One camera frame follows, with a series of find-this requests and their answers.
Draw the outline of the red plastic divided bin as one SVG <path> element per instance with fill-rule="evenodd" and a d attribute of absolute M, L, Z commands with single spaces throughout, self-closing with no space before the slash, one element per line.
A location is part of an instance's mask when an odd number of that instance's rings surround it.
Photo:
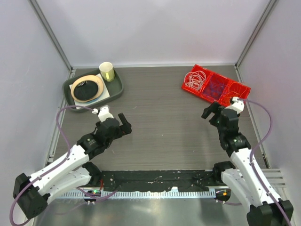
<path fill-rule="evenodd" d="M 185 75 L 182 89 L 210 103 L 229 106 L 232 97 L 246 99 L 251 88 L 199 65 Z"/>

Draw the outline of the dark green plastic tray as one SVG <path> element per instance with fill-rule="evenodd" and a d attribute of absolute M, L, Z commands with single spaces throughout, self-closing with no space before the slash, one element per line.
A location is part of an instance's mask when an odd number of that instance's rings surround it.
<path fill-rule="evenodd" d="M 71 79 L 68 79 L 67 81 L 64 82 L 63 84 L 63 96 L 64 96 L 64 99 L 66 101 L 66 104 L 68 106 L 71 107 L 71 110 L 76 112 L 76 113 L 82 113 L 84 111 L 87 111 L 88 108 L 90 109 L 93 109 L 93 108 L 97 108 L 99 106 L 102 106 L 102 105 L 105 105 L 117 98 L 119 98 L 122 93 L 123 93 L 123 90 L 124 90 L 124 86 L 123 86 L 123 83 L 122 83 L 122 80 L 121 78 L 118 76 L 118 74 L 116 73 L 115 74 L 115 78 L 113 81 L 111 82 L 107 82 L 105 80 L 105 84 L 106 84 L 106 87 L 109 91 L 109 94 L 110 94 L 110 97 L 105 99 L 105 100 L 102 100 L 101 102 L 99 102 L 98 104 L 93 104 L 91 105 L 90 107 L 87 107 L 87 106 L 80 106 L 80 105 L 71 105 L 73 104 L 73 101 L 71 101 L 71 96 L 70 94 L 67 94 L 67 85 L 69 85 L 72 81 L 74 81 L 76 78 L 79 78 L 81 76 L 85 76 L 85 75 L 97 75 L 97 74 L 100 74 L 100 71 L 98 69 L 96 70 L 93 70 L 89 73 L 85 73 L 83 75 L 80 75 L 80 76 L 77 76 L 77 77 L 73 77 Z"/>

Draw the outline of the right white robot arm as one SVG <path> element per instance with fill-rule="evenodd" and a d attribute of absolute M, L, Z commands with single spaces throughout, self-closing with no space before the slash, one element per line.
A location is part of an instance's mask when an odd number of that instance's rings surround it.
<path fill-rule="evenodd" d="M 214 165 L 213 182 L 218 186 L 226 184 L 236 195 L 246 210 L 250 226 L 289 226 L 293 205 L 272 187 L 258 165 L 254 149 L 239 132 L 238 121 L 244 102 L 233 97 L 227 107 L 213 102 L 203 111 L 203 119 L 213 114 L 209 122 L 217 128 L 220 145 L 231 159 Z"/>

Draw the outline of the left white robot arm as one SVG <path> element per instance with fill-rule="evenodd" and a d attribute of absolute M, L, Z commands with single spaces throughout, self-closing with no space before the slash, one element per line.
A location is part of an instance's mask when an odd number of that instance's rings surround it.
<path fill-rule="evenodd" d="M 13 198 L 27 219 L 42 213 L 58 196 L 79 186 L 94 188 L 101 179 L 100 170 L 91 162 L 108 149 L 113 140 L 132 132 L 123 113 L 114 118 L 107 108 L 98 111 L 95 130 L 83 135 L 63 156 L 45 168 L 15 179 Z"/>

